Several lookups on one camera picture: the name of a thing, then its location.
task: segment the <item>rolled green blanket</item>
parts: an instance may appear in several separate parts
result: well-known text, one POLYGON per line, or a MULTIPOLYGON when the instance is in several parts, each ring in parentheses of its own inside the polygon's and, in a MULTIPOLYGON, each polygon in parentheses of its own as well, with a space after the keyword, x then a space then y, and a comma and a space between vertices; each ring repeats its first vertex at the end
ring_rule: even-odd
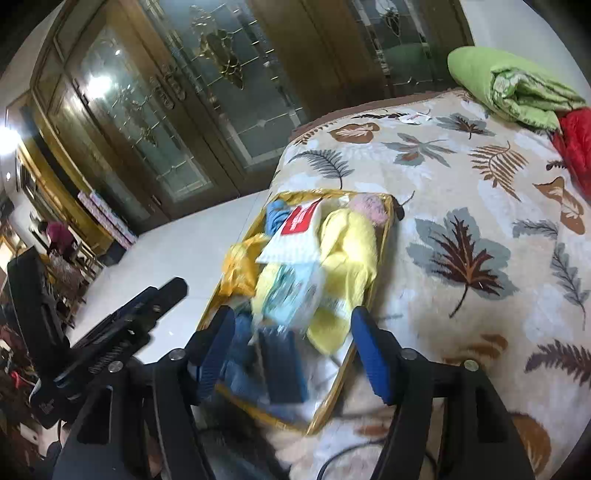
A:
POLYGON ((585 100, 532 61, 487 47, 460 47, 447 57, 457 83, 505 120, 536 128, 560 127, 555 112, 585 106, 585 100))

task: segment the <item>black cable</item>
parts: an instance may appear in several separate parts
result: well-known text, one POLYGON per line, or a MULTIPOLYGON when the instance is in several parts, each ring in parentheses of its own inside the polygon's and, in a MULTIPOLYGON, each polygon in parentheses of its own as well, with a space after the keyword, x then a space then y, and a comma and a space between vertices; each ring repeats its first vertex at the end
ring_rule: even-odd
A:
MULTIPOLYGON (((341 452, 337 453, 336 455, 333 455, 327 461, 325 461, 324 465, 320 468, 320 472, 318 472, 318 476, 316 477, 316 480, 322 480, 322 477, 324 477, 324 474, 326 473, 326 469, 330 466, 330 464, 332 462, 334 462, 336 459, 342 457, 345 453, 352 452, 352 451, 357 450, 359 448, 369 447, 371 445, 383 445, 385 442, 386 442, 386 438, 382 438, 379 440, 372 440, 371 442, 361 443, 359 445, 353 445, 351 447, 346 448, 345 450, 342 450, 341 452)), ((437 461, 435 460, 433 455, 431 455, 431 453, 426 450, 425 450, 425 457, 429 461, 429 465, 431 465, 431 468, 433 470, 433 475, 436 476, 437 475, 437 461)))

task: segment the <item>white floor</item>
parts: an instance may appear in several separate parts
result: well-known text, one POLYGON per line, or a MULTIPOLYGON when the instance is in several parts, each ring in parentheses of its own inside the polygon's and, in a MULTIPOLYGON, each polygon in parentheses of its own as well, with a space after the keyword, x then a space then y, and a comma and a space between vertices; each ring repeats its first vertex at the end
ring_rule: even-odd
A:
POLYGON ((137 357, 154 362, 184 347, 220 279, 228 248, 242 240, 268 196, 268 190, 254 193, 143 234, 118 265, 103 270, 90 286, 76 328, 69 331, 71 343, 146 287, 181 277, 189 294, 160 320, 152 330, 154 339, 137 357))

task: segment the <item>maroon shirt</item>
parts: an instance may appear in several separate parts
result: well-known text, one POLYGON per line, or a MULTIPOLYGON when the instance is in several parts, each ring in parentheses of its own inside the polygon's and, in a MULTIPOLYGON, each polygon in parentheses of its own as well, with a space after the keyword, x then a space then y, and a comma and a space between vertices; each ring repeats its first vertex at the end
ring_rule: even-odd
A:
POLYGON ((49 222, 47 225, 47 236, 62 254, 74 242, 74 235, 68 230, 67 225, 60 222, 49 222))

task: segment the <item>white wall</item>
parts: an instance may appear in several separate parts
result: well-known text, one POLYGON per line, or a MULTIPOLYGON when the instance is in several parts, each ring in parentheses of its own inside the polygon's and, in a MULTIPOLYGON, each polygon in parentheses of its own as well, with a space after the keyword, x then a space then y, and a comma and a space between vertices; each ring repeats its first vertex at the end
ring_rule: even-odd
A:
POLYGON ((532 60, 591 105, 591 86, 558 35, 523 0, 460 0, 474 44, 532 60))
MULTIPOLYGON (((62 2, 34 28, 15 53, 0 78, 0 114, 2 115, 0 125, 4 125, 5 123, 7 106, 29 89, 31 75, 33 74, 37 56, 41 51, 41 46, 63 5, 62 2)), ((33 211, 33 206, 23 192, 16 191, 15 182, 17 175, 14 168, 13 154, 0 157, 0 179, 1 184, 4 186, 4 189, 15 206, 14 212, 10 215, 12 226, 27 245, 40 247, 41 244, 28 231, 28 227, 31 224, 29 213, 33 211), (6 180, 7 172, 11 174, 11 179, 8 181, 6 180)))

